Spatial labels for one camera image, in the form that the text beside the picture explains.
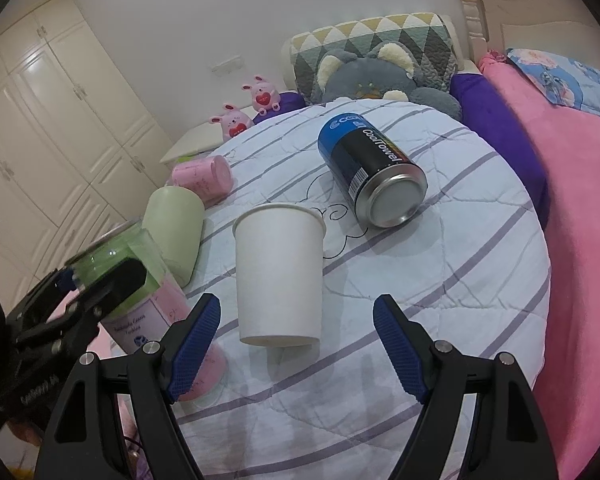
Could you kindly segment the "pink can green lid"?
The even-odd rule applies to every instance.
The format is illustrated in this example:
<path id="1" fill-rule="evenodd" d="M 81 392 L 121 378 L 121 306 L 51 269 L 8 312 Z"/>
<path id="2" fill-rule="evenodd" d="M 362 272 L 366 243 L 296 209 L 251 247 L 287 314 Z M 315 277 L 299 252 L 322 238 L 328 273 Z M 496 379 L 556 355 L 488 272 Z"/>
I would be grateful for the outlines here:
<path id="1" fill-rule="evenodd" d="M 184 320 L 192 310 L 148 231 L 139 221 L 125 222 L 71 257 L 65 266 L 86 287 L 127 258 L 143 263 L 145 284 L 105 315 L 100 324 L 121 350 L 132 354 L 148 341 L 161 339 L 172 324 Z"/>

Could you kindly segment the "white paper cup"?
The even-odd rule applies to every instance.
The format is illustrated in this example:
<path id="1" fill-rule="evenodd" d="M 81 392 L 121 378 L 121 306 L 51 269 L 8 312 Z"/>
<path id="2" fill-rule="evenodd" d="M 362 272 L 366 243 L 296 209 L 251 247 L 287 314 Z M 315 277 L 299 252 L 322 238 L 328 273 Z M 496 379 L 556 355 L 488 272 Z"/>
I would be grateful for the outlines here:
<path id="1" fill-rule="evenodd" d="M 316 344 L 322 333 L 326 226 L 313 209 L 272 203 L 234 222 L 240 341 L 258 347 Z"/>

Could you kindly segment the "pale green cup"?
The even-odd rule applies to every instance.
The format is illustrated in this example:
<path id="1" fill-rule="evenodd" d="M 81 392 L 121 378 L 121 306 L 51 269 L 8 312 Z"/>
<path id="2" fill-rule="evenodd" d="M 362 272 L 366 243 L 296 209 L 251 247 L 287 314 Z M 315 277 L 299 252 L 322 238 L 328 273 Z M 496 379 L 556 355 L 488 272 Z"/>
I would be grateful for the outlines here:
<path id="1" fill-rule="evenodd" d="M 200 197 L 180 186 L 158 188 L 148 200 L 143 228 L 181 287 L 190 282 L 194 273 L 205 212 Z"/>

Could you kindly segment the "small pink cup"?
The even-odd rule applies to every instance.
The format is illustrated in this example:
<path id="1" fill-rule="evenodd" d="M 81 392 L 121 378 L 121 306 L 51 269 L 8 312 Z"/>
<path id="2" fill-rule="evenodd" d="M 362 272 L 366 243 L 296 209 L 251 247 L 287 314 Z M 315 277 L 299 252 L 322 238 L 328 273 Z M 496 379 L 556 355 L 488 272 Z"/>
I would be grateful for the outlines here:
<path id="1" fill-rule="evenodd" d="M 230 165 L 221 155 L 181 162 L 173 168 L 171 182 L 194 192 L 206 205 L 222 200 L 233 189 Z"/>

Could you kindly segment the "pink bed blanket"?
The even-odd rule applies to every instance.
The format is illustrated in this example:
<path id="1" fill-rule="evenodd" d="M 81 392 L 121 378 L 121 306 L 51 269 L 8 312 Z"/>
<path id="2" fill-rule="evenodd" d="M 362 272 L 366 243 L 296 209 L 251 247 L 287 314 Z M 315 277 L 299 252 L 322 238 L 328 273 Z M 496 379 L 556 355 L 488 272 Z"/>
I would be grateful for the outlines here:
<path id="1" fill-rule="evenodd" d="M 560 478 L 600 447 L 600 117 L 555 106 L 503 55 L 478 63 L 528 133 L 545 168 L 552 264 L 544 366 L 534 393 Z"/>

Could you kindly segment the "white wardrobe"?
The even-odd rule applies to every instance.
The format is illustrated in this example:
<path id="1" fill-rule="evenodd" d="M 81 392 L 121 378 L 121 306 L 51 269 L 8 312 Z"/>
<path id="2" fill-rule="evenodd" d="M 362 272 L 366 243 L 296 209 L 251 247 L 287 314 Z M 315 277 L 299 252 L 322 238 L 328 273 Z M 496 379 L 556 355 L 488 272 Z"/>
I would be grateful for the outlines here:
<path id="1" fill-rule="evenodd" d="M 166 182 L 171 139 L 74 0 L 0 35 L 0 301 L 124 220 Z"/>

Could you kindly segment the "blue black metal can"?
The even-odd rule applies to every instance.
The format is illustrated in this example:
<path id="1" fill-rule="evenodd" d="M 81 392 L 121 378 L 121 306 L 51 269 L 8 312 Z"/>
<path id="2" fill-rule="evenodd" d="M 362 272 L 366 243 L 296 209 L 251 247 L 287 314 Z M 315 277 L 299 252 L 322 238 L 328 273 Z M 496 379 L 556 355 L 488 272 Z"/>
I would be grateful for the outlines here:
<path id="1" fill-rule="evenodd" d="M 424 170 L 359 114 L 330 118 L 318 135 L 317 149 L 362 226 L 400 226 L 426 197 Z"/>

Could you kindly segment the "purple blanket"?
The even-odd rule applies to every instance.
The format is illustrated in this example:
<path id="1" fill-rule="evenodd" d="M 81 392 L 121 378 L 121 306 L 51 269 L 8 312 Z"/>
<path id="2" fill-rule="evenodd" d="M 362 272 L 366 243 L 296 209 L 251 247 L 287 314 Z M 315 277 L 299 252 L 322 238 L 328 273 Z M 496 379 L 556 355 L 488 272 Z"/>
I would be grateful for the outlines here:
<path id="1" fill-rule="evenodd" d="M 480 74 L 454 75 L 450 92 L 460 102 L 464 124 L 489 143 L 516 172 L 545 230 L 550 215 L 547 174 L 514 112 L 494 85 Z"/>

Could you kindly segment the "pink bunny plush left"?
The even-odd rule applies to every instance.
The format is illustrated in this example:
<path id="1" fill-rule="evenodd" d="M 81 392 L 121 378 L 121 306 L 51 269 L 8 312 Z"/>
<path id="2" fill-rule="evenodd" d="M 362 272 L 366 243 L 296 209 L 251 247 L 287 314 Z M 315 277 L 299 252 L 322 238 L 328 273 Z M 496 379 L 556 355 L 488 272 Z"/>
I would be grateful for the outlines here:
<path id="1" fill-rule="evenodd" d="M 245 112 L 228 103 L 223 105 L 223 113 L 212 116 L 209 122 L 221 127 L 224 141 L 233 139 L 253 126 L 252 119 Z"/>

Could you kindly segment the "pink bunny plush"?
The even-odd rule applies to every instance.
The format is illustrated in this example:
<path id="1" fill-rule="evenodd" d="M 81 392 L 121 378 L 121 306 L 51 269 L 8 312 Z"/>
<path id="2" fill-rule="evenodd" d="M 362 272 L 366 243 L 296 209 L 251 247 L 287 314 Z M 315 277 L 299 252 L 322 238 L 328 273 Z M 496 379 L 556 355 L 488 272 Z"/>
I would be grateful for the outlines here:
<path id="1" fill-rule="evenodd" d="M 245 112 L 228 103 L 223 105 L 223 113 L 212 116 L 209 122 L 221 127 L 224 141 L 233 139 L 253 126 L 252 119 Z"/>
<path id="2" fill-rule="evenodd" d="M 243 84 L 242 90 L 249 91 L 251 107 L 264 116 L 270 110 L 280 111 L 280 94 L 274 84 L 260 75 L 253 76 L 253 82 Z"/>

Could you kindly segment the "blue cartoon pillow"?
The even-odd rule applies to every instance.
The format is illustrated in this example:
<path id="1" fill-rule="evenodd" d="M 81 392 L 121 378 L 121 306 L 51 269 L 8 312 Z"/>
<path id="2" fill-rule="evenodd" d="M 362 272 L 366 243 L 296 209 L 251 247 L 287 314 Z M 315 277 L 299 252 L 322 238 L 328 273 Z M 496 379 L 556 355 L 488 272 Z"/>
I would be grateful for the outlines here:
<path id="1" fill-rule="evenodd" d="M 597 68 L 533 49 L 508 49 L 506 58 L 550 104 L 600 117 L 600 70 Z"/>

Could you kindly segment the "grey plush cat toy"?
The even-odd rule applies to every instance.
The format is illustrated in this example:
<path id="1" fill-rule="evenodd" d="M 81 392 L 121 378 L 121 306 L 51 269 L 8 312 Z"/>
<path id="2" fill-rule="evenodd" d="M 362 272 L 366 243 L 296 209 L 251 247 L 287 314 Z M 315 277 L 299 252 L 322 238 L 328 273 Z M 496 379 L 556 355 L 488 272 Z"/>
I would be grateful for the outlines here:
<path id="1" fill-rule="evenodd" d="M 455 120 L 463 115 L 460 102 L 449 92 L 426 86 L 411 52 L 396 42 L 378 44 L 364 56 L 331 50 L 317 66 L 315 89 L 323 103 L 381 99 L 426 105 Z"/>

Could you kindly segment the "triangle pattern quilted cushion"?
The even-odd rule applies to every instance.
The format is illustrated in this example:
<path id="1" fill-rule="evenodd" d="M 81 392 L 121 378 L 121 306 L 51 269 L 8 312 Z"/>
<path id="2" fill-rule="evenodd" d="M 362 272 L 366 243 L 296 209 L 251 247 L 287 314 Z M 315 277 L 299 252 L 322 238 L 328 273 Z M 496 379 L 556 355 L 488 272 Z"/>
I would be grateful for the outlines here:
<path id="1" fill-rule="evenodd" d="M 414 12 L 362 18 L 329 25 L 286 40 L 282 47 L 283 80 L 306 101 L 320 99 L 315 83 L 324 55 L 342 49 L 364 56 L 385 42 L 397 42 L 414 56 L 424 83 L 448 90 L 452 77 L 464 68 L 464 56 L 450 18 L 432 12 Z"/>

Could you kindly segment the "cream wooden headboard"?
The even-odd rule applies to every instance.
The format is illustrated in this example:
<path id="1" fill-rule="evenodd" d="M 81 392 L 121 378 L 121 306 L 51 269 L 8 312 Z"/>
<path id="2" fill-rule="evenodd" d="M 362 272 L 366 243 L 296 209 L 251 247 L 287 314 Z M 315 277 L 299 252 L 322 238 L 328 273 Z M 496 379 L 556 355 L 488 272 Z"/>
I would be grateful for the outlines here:
<path id="1" fill-rule="evenodd" d="M 562 47 L 576 54 L 596 21 L 581 0 L 460 0 L 470 58 L 514 44 L 527 48 Z"/>

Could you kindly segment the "wall outlet panel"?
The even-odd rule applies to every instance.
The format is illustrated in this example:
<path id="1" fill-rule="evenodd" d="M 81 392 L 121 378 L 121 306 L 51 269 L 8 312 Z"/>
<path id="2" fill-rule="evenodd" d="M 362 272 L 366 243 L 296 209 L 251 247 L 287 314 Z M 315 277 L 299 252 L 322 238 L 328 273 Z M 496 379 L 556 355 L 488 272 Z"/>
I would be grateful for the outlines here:
<path id="1" fill-rule="evenodd" d="M 236 70 L 241 70 L 244 67 L 244 59 L 241 55 L 235 55 L 228 60 L 225 60 L 211 67 L 212 74 L 217 77 L 224 77 Z"/>

